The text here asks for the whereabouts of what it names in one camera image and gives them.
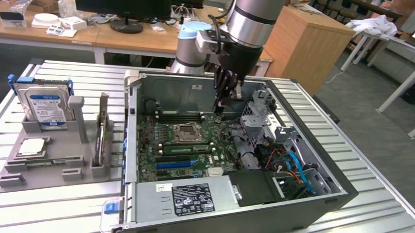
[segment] white cloth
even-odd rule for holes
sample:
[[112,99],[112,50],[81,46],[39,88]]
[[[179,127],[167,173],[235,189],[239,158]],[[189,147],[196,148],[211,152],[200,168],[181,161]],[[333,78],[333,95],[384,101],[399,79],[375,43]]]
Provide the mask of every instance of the white cloth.
[[363,20],[351,20],[345,26],[356,32],[355,35],[364,32],[382,40],[392,39],[398,32],[395,24],[387,21],[386,15]]

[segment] light blue robot joint cap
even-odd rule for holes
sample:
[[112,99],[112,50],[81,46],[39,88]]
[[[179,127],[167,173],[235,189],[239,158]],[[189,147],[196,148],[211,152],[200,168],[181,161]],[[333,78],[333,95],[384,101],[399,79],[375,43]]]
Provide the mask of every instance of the light blue robot joint cap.
[[211,30],[212,25],[204,22],[193,21],[187,22],[181,25],[179,31],[179,39],[180,40],[191,40],[196,38],[197,31]]

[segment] monitor stand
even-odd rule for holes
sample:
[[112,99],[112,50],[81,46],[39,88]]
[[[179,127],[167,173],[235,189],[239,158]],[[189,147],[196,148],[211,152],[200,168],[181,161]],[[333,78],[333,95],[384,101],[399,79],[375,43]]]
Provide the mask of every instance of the monitor stand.
[[143,31],[143,25],[139,22],[128,21],[128,17],[124,20],[119,19],[109,23],[113,30],[120,33],[135,34]]

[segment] green motherboard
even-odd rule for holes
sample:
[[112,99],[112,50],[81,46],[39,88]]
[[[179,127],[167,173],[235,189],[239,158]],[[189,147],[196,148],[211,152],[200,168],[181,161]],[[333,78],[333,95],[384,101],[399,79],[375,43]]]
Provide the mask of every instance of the green motherboard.
[[145,116],[139,121],[140,182],[205,177],[213,167],[221,167],[224,172],[236,170],[228,131],[220,135],[228,121],[217,118],[216,114],[204,114],[201,123],[163,124],[153,116]]

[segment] computer monitor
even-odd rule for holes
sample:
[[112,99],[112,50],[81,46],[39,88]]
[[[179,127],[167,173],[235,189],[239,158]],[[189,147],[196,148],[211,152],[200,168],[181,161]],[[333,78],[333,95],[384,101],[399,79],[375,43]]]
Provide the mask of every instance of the computer monitor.
[[121,33],[139,33],[143,26],[128,18],[168,20],[172,0],[76,0],[81,11],[115,14],[124,20],[111,22],[111,28]]
[[184,4],[187,8],[203,8],[204,0],[172,0],[173,5],[180,6]]

